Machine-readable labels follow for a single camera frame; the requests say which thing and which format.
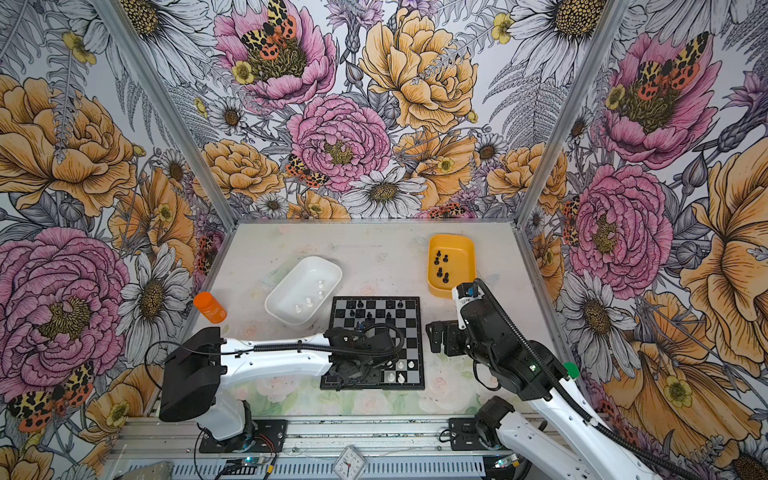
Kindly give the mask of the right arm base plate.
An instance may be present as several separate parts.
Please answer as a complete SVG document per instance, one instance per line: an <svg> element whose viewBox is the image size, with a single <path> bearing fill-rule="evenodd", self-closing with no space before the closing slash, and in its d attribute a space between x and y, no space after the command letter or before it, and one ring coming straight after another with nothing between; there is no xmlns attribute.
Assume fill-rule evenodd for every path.
<svg viewBox="0 0 768 480"><path fill-rule="evenodd" d="M492 451L499 449L495 431L476 418L449 418L448 435L453 451Z"/></svg>

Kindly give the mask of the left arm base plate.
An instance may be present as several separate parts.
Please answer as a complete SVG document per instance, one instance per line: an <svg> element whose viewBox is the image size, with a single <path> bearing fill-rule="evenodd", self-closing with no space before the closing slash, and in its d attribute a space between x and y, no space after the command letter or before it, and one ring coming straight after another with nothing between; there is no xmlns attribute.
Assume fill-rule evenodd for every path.
<svg viewBox="0 0 768 480"><path fill-rule="evenodd" d="M244 433L225 441L217 441L204 433L199 451L204 454L281 453L289 422L282 419L253 421L251 433Z"/></svg>

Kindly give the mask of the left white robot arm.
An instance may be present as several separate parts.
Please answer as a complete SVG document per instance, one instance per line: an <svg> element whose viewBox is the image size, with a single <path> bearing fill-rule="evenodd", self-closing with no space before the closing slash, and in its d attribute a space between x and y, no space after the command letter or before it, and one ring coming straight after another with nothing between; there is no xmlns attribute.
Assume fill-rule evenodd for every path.
<svg viewBox="0 0 768 480"><path fill-rule="evenodd" d="M273 451L270 438L253 419L251 406L235 398L233 387L260 379L327 373L351 386L372 368L395 361L405 345L405 335L387 323L361 330L331 328L309 337L273 341L227 339L220 328L207 327L166 358L159 419L195 422L216 453Z"/></svg>

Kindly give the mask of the white plastic tray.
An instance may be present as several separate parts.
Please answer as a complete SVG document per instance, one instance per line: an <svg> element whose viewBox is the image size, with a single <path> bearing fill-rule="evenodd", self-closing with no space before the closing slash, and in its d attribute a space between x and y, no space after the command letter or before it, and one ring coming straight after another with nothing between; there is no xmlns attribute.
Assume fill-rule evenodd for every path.
<svg viewBox="0 0 768 480"><path fill-rule="evenodd" d="M336 263L319 256L305 257L267 296L265 310L283 325L303 329L332 296L342 277Z"/></svg>

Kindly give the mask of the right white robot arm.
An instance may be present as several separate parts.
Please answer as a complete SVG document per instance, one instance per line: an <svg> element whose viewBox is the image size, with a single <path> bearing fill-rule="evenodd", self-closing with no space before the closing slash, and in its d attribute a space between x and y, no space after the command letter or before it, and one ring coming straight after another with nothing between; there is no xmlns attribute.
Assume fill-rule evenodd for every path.
<svg viewBox="0 0 768 480"><path fill-rule="evenodd" d="M522 456L552 479L656 479L636 447L619 438L591 409L565 365L528 340L481 279L452 290L457 318L432 322L435 352L466 356L489 369L501 390L539 414L558 437L534 426L499 395L476 413L482 443Z"/></svg>

